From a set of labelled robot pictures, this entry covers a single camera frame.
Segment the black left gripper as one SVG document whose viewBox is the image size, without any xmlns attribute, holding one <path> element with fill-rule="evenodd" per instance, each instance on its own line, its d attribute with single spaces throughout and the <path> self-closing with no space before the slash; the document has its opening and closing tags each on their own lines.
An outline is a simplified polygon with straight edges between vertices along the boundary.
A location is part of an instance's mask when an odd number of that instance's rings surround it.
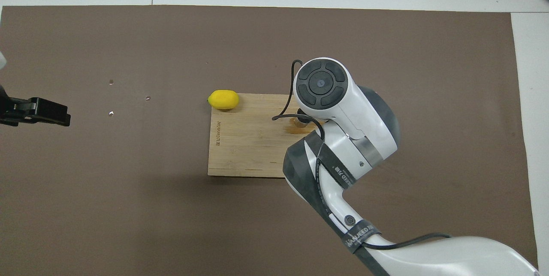
<svg viewBox="0 0 549 276">
<path fill-rule="evenodd" d="M 18 121 L 8 119 L 8 112 L 15 110 Z M 18 127 L 22 123 L 49 123 L 69 127 L 71 115 L 67 113 L 67 106 L 51 102 L 44 98 L 30 98 L 20 103 L 15 102 L 7 95 L 3 86 L 0 86 L 0 123 Z"/>
</svg>

